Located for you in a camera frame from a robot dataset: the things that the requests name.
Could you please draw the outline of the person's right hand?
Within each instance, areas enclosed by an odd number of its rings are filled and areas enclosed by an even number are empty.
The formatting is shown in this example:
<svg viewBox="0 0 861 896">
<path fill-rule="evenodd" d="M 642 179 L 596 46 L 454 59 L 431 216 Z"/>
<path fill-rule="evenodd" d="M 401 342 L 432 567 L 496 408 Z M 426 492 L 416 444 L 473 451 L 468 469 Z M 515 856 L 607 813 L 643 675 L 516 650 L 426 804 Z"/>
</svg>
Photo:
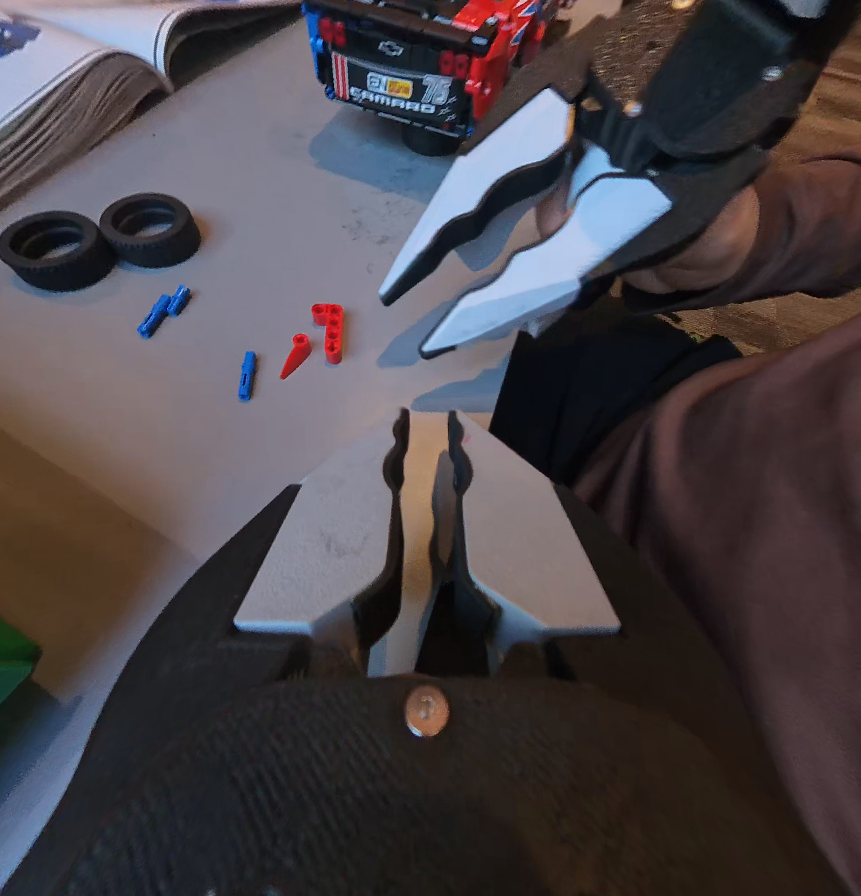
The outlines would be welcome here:
<svg viewBox="0 0 861 896">
<path fill-rule="evenodd" d="M 627 274 L 623 291 L 632 287 L 665 296 L 716 287 L 741 269 L 759 225 L 760 200 L 755 187 L 749 185 L 683 251 L 652 268 Z"/>
</svg>

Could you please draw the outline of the red cone piece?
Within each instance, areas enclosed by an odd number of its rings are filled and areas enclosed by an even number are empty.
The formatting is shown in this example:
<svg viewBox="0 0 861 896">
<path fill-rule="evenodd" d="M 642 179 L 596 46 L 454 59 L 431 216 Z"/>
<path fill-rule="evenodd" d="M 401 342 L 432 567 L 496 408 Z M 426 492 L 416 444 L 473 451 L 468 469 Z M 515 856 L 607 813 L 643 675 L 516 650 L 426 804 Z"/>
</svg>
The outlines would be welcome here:
<svg viewBox="0 0 861 896">
<path fill-rule="evenodd" d="M 279 378 L 287 379 L 293 374 L 311 355 L 311 338 L 305 333 L 296 333 L 291 337 L 290 351 L 283 363 Z"/>
</svg>

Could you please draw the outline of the person's black pants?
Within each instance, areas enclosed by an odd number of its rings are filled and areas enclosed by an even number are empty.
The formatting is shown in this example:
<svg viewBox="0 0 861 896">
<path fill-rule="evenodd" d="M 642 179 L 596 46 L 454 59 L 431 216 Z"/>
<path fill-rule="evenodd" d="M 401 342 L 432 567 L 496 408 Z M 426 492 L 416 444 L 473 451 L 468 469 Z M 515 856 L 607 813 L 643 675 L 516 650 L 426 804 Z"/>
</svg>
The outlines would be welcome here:
<svg viewBox="0 0 861 896">
<path fill-rule="evenodd" d="M 521 333 L 490 432 L 551 481 L 572 485 L 610 433 L 671 388 L 742 357 L 726 337 L 702 342 L 654 319 L 589 333 Z"/>
</svg>

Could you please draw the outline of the black rubber toy tire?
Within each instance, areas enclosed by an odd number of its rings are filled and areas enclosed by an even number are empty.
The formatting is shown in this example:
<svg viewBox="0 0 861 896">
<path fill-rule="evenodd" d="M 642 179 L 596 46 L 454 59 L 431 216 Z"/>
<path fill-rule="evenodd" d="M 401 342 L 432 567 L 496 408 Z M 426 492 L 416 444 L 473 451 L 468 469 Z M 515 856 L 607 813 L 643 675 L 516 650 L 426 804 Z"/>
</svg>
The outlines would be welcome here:
<svg viewBox="0 0 861 896">
<path fill-rule="evenodd" d="M 122 197 L 100 215 L 100 232 L 129 265 L 167 268 L 198 252 L 201 234 L 189 207 L 159 193 Z"/>
<path fill-rule="evenodd" d="M 30 286 L 63 293 L 103 280 L 117 255 L 90 218 L 70 210 L 47 210 L 4 229 L 0 260 Z"/>
</svg>

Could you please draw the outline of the person's brown sweater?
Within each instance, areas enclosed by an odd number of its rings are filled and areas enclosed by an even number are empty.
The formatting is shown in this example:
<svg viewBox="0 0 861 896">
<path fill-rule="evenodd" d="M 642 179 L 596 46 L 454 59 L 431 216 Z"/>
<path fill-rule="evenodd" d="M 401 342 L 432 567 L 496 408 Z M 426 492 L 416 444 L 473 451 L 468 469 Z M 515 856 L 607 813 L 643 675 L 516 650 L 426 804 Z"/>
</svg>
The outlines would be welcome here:
<svg viewBox="0 0 861 896">
<path fill-rule="evenodd" d="M 673 387 L 575 492 L 693 611 L 861 894 L 861 315 Z"/>
</svg>

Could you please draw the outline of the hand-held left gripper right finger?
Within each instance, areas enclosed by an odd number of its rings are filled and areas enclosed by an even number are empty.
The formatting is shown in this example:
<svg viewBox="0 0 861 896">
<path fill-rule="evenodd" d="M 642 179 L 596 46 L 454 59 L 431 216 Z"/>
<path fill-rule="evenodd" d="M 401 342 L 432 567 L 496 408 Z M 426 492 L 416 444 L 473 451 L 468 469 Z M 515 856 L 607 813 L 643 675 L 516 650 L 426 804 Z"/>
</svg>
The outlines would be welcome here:
<svg viewBox="0 0 861 896">
<path fill-rule="evenodd" d="M 554 485 L 461 411 L 447 417 L 445 571 L 490 675 L 515 645 L 621 631 Z"/>
</svg>

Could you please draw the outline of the green plastic bin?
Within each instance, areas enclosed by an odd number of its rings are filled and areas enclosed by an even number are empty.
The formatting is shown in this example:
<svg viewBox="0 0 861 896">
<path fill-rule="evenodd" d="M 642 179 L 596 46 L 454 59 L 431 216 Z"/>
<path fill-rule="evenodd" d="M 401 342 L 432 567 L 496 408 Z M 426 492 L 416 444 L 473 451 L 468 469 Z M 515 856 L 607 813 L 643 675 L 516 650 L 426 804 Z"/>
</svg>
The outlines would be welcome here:
<svg viewBox="0 0 861 896">
<path fill-rule="evenodd" d="M 41 655 L 39 644 L 0 617 L 0 705 L 32 675 Z"/>
</svg>

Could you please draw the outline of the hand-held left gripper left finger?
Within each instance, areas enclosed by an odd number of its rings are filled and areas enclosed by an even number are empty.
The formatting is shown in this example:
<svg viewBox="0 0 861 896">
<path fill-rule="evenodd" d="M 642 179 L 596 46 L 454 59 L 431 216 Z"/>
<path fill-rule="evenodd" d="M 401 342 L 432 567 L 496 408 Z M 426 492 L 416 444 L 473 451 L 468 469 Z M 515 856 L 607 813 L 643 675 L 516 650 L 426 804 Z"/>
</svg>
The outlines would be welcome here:
<svg viewBox="0 0 861 896">
<path fill-rule="evenodd" d="M 407 409 L 388 413 L 302 479 L 235 615 L 239 631 L 306 636 L 368 670 L 401 610 L 410 423 Z"/>
</svg>

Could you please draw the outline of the open instruction booklet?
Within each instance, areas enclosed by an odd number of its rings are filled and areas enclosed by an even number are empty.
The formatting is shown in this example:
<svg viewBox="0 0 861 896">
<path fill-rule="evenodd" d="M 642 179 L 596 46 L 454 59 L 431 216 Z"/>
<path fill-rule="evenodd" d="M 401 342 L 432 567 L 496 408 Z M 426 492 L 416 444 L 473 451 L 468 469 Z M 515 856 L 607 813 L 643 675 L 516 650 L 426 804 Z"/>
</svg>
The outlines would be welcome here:
<svg viewBox="0 0 861 896">
<path fill-rule="evenodd" d="M 0 2 L 0 210 L 171 94 L 190 36 L 284 15 L 292 1 Z"/>
</svg>

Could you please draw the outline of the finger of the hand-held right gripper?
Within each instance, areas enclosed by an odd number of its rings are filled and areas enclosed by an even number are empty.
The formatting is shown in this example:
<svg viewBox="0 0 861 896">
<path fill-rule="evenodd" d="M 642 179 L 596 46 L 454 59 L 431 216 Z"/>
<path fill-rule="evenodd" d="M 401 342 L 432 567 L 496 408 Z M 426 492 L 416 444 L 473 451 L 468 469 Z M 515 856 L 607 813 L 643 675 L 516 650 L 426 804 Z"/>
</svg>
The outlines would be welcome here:
<svg viewBox="0 0 861 896">
<path fill-rule="evenodd" d="M 672 201 L 651 179 L 628 175 L 590 145 L 571 175 L 567 205 L 558 230 L 459 297 L 422 343 L 423 358 L 502 331 L 539 330 L 572 302 L 586 275 L 665 216 Z"/>
<path fill-rule="evenodd" d="M 575 104 L 548 88 L 458 155 L 384 279 L 381 303 L 392 305 L 432 275 L 492 218 L 551 188 L 571 148 L 575 118 Z"/>
</svg>

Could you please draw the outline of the grey desk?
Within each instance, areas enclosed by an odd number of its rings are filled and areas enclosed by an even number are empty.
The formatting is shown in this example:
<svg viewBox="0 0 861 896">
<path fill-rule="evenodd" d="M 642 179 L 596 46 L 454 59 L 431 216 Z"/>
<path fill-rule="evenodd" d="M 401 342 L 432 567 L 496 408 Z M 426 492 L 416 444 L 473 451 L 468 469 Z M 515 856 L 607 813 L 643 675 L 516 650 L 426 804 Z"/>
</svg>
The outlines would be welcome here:
<svg viewBox="0 0 861 896">
<path fill-rule="evenodd" d="M 0 262 L 0 615 L 42 649 L 0 713 L 0 887 L 47 823 L 106 695 L 188 577 L 290 483 L 390 409 L 489 419 L 512 337 L 434 361 L 417 346 L 447 302 L 535 235 L 497 218 L 391 308 L 378 298 L 449 161 L 320 95 L 304 25 L 201 75 L 0 213 L 98 218 L 160 192 L 203 243 L 163 271 L 120 264 L 77 293 Z M 163 294 L 191 290 L 145 340 Z M 326 362 L 314 304 L 345 312 Z M 291 337 L 312 353 L 279 375 Z M 238 399 L 246 351 L 252 399 Z"/>
</svg>

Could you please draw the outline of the red angled beam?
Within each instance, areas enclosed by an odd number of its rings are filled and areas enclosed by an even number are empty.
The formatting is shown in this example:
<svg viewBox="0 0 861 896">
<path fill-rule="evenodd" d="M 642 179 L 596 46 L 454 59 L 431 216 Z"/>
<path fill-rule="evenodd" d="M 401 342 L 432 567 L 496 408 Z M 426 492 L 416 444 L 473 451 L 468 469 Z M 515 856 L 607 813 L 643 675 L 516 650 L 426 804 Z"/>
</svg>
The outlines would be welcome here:
<svg viewBox="0 0 861 896">
<path fill-rule="evenodd" d="M 314 304 L 311 307 L 313 324 L 324 330 L 324 353 L 327 363 L 340 364 L 344 353 L 345 312 L 340 305 Z"/>
</svg>

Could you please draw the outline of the toy brick race car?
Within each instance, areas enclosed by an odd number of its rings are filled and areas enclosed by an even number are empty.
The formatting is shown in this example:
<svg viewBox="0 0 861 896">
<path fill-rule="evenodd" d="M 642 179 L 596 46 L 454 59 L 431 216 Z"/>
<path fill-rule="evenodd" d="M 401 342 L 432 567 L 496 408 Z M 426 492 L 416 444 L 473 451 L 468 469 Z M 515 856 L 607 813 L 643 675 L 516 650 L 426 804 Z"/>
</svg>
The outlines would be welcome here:
<svg viewBox="0 0 861 896">
<path fill-rule="evenodd" d="M 563 2 L 304 2 L 329 99 L 401 125 L 426 156 L 454 153 L 514 71 L 538 54 Z"/>
</svg>

